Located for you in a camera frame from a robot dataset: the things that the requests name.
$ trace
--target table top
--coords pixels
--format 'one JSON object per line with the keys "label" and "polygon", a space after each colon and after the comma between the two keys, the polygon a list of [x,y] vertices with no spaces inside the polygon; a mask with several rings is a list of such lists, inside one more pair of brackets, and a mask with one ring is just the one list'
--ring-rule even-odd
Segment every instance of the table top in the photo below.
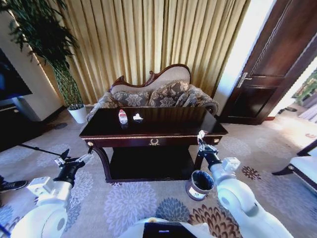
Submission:
{"label": "table top", "polygon": [[[200,130],[208,135],[225,135],[228,132],[204,107],[171,108],[123,108],[128,117],[128,125],[119,122],[119,110],[98,109],[93,118],[79,135],[83,139],[102,137],[133,136],[188,136],[197,135]],[[142,122],[133,120],[139,113]]]}

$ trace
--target potted plant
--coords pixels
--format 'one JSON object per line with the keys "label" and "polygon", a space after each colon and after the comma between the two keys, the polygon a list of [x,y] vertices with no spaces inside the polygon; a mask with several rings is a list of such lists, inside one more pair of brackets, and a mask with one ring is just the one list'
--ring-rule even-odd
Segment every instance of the potted plant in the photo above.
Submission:
{"label": "potted plant", "polygon": [[[56,3],[67,10],[64,0],[56,0]],[[69,112],[78,123],[84,123],[86,108],[66,60],[66,57],[72,56],[69,47],[77,47],[77,43],[68,29],[59,24],[56,16],[62,17],[61,13],[46,0],[0,0],[0,12],[3,11],[15,18],[9,25],[12,41],[21,50],[24,44],[29,45],[32,48],[28,53],[31,59],[36,54],[52,66]]]}

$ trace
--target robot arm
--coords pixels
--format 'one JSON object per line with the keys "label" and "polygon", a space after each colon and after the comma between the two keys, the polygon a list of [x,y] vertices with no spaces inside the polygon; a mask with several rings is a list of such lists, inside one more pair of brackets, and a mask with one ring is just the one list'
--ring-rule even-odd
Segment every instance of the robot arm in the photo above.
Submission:
{"label": "robot arm", "polygon": [[217,185],[218,198],[239,224],[242,236],[292,238],[283,224],[258,203],[250,187],[236,179],[234,171],[240,161],[236,158],[221,161],[217,156],[218,150],[203,141],[204,135],[203,131],[198,135],[200,156],[206,158]]}
{"label": "robot arm", "polygon": [[66,207],[70,191],[74,186],[77,170],[90,159],[86,154],[78,159],[64,161],[55,159],[61,168],[58,177],[35,178],[28,185],[28,189],[37,195],[38,202],[35,209],[26,214],[14,227],[11,238],[59,238],[67,224]]}

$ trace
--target table leg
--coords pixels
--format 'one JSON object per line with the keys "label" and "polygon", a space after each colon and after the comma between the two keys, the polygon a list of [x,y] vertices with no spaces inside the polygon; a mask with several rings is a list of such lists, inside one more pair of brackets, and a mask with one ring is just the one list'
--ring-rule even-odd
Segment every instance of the table leg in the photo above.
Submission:
{"label": "table leg", "polygon": [[111,174],[110,174],[110,163],[109,163],[109,158],[108,155],[106,154],[105,150],[102,147],[93,147],[93,150],[99,155],[101,162],[104,167],[104,172],[106,176],[106,181],[108,179],[111,179]]}
{"label": "table leg", "polygon": [[196,160],[195,160],[195,165],[194,168],[195,170],[200,170],[202,163],[203,163],[203,157],[199,155],[199,153],[196,156]]}

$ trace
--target chair leg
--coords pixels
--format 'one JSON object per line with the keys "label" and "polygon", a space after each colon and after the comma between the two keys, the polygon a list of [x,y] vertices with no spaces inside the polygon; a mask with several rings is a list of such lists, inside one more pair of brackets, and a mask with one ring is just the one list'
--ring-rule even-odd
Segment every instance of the chair leg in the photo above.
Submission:
{"label": "chair leg", "polygon": [[285,168],[283,168],[281,171],[272,173],[273,175],[289,175],[293,173],[293,166],[288,165]]}

